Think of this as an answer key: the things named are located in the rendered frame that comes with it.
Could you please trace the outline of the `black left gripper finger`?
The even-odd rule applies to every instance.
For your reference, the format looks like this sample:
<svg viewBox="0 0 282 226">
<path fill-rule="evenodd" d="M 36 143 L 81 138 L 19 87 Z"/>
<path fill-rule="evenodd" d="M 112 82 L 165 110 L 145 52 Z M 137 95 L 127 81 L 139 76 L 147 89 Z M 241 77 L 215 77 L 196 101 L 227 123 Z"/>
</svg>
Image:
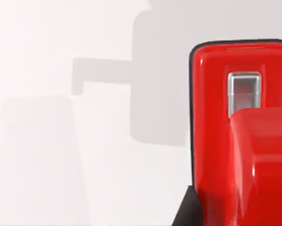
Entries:
<svg viewBox="0 0 282 226">
<path fill-rule="evenodd" d="M 202 226 L 202 208 L 194 186 L 189 186 L 171 226 Z"/>
</svg>

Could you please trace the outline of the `red stapler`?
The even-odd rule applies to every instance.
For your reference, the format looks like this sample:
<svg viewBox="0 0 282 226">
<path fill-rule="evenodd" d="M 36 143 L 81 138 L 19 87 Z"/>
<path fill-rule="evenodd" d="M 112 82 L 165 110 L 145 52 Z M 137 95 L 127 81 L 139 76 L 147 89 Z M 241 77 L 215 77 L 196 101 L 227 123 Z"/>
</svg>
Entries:
<svg viewBox="0 0 282 226">
<path fill-rule="evenodd" d="M 282 40 L 190 53 L 192 177 L 203 226 L 282 226 Z"/>
</svg>

